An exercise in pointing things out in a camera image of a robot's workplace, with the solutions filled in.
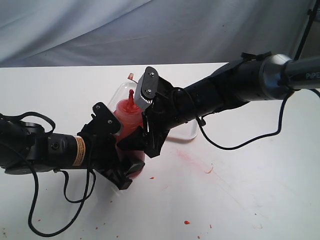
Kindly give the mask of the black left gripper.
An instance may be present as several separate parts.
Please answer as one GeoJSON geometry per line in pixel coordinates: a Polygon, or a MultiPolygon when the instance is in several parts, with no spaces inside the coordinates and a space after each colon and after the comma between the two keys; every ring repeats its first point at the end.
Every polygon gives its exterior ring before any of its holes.
{"type": "Polygon", "coordinates": [[[130,178],[143,170],[145,162],[136,156],[118,154],[115,134],[121,131],[121,127],[118,120],[93,119],[78,135],[89,142],[90,166],[119,190],[126,190],[132,183],[130,178]]]}

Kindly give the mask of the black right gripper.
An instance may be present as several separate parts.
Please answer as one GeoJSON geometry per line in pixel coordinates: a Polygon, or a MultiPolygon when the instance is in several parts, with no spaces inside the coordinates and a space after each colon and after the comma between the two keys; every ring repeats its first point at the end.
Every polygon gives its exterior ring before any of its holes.
{"type": "Polygon", "coordinates": [[[143,125],[116,144],[122,151],[144,151],[154,158],[160,155],[165,140],[172,128],[188,122],[178,109],[178,97],[182,89],[174,87],[159,76],[158,87],[151,105],[142,114],[143,125]]]}

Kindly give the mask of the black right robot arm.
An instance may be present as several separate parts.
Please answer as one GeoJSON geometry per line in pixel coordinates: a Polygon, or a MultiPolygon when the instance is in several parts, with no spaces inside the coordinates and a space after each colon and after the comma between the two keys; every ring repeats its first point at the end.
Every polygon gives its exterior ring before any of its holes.
{"type": "Polygon", "coordinates": [[[320,59],[293,60],[283,54],[243,53],[211,75],[184,88],[174,87],[147,67],[138,81],[134,103],[142,109],[143,125],[117,146],[123,151],[160,154],[169,131],[196,120],[205,125],[207,115],[233,110],[254,101],[285,103],[296,91],[318,92],[320,59]]]}

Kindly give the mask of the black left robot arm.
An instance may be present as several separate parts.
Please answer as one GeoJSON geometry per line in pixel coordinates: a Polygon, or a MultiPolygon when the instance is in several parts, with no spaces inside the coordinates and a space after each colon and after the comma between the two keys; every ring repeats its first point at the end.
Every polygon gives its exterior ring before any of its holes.
{"type": "Polygon", "coordinates": [[[132,176],[145,163],[134,155],[119,156],[114,133],[120,130],[116,118],[92,114],[76,136],[46,132],[38,123],[23,121],[24,117],[44,119],[36,112],[18,116],[0,116],[0,166],[9,175],[27,175],[59,170],[98,172],[119,190],[126,190],[132,176]]]}

